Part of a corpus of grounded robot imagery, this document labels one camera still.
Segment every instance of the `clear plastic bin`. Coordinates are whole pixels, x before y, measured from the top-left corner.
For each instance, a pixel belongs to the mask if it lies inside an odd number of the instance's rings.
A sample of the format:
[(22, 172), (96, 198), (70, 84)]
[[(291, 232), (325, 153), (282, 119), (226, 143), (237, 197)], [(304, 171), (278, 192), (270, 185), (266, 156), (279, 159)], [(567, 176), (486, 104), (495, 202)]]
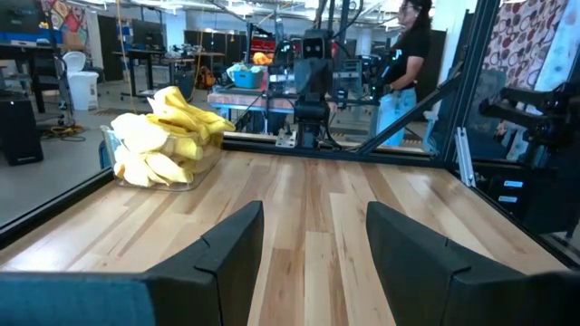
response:
[(119, 139), (115, 131), (101, 126), (107, 153), (115, 179), (121, 186), (187, 191), (196, 188), (221, 158), (223, 134), (212, 135), (209, 143), (200, 147), (201, 159), (176, 154), (178, 143), (197, 139), (169, 136), (159, 150), (130, 151), (130, 143)]

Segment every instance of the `black metal frame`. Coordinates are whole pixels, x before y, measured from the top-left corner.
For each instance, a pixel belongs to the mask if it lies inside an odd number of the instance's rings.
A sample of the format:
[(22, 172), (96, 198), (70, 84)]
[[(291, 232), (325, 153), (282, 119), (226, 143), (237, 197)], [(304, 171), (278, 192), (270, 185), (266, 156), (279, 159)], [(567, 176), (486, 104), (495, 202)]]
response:
[[(240, 150), (255, 153), (266, 153), (286, 156), (298, 156), (305, 158), (324, 158), (324, 159), (340, 159), (360, 162), (370, 162), (379, 164), (394, 164), (403, 166), (416, 166), (426, 168), (444, 168), (452, 173), (457, 170), (455, 163), (456, 150), (453, 143), (453, 130), (457, 127), (463, 126), (469, 113), (469, 108), (473, 102), (475, 89), (479, 80), (479, 74), (485, 54), (485, 49), (488, 45), (488, 40), (491, 35), (492, 25), (498, 13), (499, 0), (479, 0), (477, 10), (472, 25), (472, 31), (469, 38), (469, 48), (464, 62), (462, 73), (450, 78), (449, 81), (440, 87), (440, 92), (431, 94), (430, 97), (422, 102), (420, 110), (413, 110), (401, 119), (397, 120), (394, 126), (391, 126), (379, 137), (366, 144), (361, 145), (357, 149), (349, 150), (335, 150), (331, 147), (324, 146), (320, 149), (284, 149), (276, 147), (274, 140), (264, 139), (248, 139), (242, 137), (228, 137), (224, 139), (223, 147), (226, 150)], [(343, 9), (343, 18), (348, 18), (348, 9)], [(346, 25), (347, 19), (342, 19), (341, 26)], [(398, 129), (404, 126), (417, 114), (422, 114), (422, 108), (428, 107), (426, 104), (435, 103), (440, 98), (449, 95), (449, 93), (456, 91), (457, 97), (453, 103), (452, 117), (450, 124), (447, 126), (447, 135), (445, 143), (438, 153), (425, 154), (414, 153), (404, 150), (388, 150), (377, 149), (378, 146), (394, 134)], [(506, 171), (515, 173), (527, 174), (529, 169), (522, 167), (519, 164), (506, 161), (481, 161), (474, 160), (474, 168), (486, 172)], [(103, 170), (95, 177), (87, 180), (79, 186), (67, 191), (57, 198), (37, 207), (33, 211), (17, 218), (11, 225), (4, 226), (0, 229), (0, 248), (9, 245), (11, 242), (30, 232), (32, 229), (47, 221), (53, 216), (58, 215), (69, 206), (82, 200), (91, 192), (99, 187), (104, 186), (113, 180), (112, 171), (110, 169)], [(505, 216), (509, 221), (514, 223), (520, 230), (526, 233), (530, 238), (542, 245), (550, 254), (560, 260), (562, 263), (571, 267), (578, 267), (577, 264), (571, 262), (570, 259), (557, 251), (546, 239), (539, 235), (535, 235), (528, 230), (521, 223), (513, 218), (513, 216), (506, 211), (497, 202), (483, 194), (480, 190), (472, 188), (472, 190), (480, 196), (483, 200), (493, 206), (500, 214)]]

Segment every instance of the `black speaker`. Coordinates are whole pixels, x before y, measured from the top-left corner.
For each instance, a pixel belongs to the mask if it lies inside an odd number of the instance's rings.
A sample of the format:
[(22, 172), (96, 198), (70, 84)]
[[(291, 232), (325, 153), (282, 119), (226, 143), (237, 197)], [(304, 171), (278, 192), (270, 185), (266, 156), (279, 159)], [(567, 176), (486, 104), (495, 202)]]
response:
[(33, 106), (24, 96), (0, 97), (0, 140), (11, 166), (43, 160)]

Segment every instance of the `yellow cable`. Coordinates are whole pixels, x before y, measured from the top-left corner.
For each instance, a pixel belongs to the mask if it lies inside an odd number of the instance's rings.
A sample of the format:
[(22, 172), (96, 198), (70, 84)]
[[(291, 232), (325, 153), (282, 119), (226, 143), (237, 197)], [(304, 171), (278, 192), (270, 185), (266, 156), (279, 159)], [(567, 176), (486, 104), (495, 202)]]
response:
[[(123, 24), (121, 22), (121, 0), (117, 0), (117, 19), (119, 20), (119, 41), (121, 42), (121, 52), (123, 53), (123, 62), (125, 63), (125, 72), (129, 71), (127, 64), (127, 54), (125, 53), (125, 42), (123, 40)], [(133, 89), (131, 88), (131, 74), (127, 77), (127, 85), (129, 86), (130, 105), (133, 108), (133, 113), (137, 114), (135, 103), (133, 102)]]
[[(201, 19), (203, 19), (203, 12), (204, 7), (201, 7)], [(196, 78), (193, 80), (193, 88), (191, 89), (191, 95), (188, 98), (188, 102), (193, 100), (193, 94), (196, 92), (196, 82), (198, 82), (199, 76), (199, 66), (201, 64), (201, 48), (203, 47), (203, 30), (199, 30), (199, 48), (198, 48), (198, 68), (196, 69)]]

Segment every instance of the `floor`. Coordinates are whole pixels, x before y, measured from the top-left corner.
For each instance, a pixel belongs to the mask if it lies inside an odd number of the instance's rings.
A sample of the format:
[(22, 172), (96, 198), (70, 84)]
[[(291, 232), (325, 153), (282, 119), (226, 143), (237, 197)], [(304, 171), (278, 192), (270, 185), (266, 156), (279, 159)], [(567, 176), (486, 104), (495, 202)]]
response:
[(110, 183), (0, 252), (0, 269), (143, 271), (255, 199), (266, 224), (249, 325), (393, 325), (365, 231), (374, 200), (521, 272), (564, 269), (446, 171), (243, 152), (189, 192)]
[[(136, 69), (137, 90), (146, 89), (144, 69)], [(154, 82), (164, 83), (169, 80), (167, 70), (154, 69)], [(99, 85), (98, 110), (76, 111), (74, 118), (86, 131), (82, 136), (84, 142), (69, 141), (43, 141), (44, 161), (9, 167), (5, 160), (0, 159), (0, 225), (21, 216), (33, 208), (60, 195), (66, 190), (82, 183), (87, 178), (95, 175), (100, 170), (99, 155), (97, 148), (102, 140), (101, 125), (109, 125), (115, 118), (111, 115), (101, 115), (99, 112), (107, 109), (122, 109), (126, 111), (150, 112), (150, 105), (144, 99), (125, 97), (121, 101), (120, 93), (128, 91), (129, 84), (125, 81), (111, 81)], [(195, 90), (191, 102), (204, 110), (212, 110), (206, 102), (207, 91)], [(60, 113), (56, 105), (57, 96), (44, 96), (47, 103), (47, 114), (37, 114), (39, 125), (55, 125)], [(370, 116), (362, 112), (361, 118), (354, 120), (355, 112), (345, 111), (337, 114), (333, 122), (334, 128), (357, 129), (365, 132), (370, 121)], [(418, 133), (424, 133), (424, 126), (415, 123), (410, 126)], [(346, 140), (346, 135), (335, 135), (337, 140)], [(406, 144), (406, 146), (419, 147), (418, 144)]]

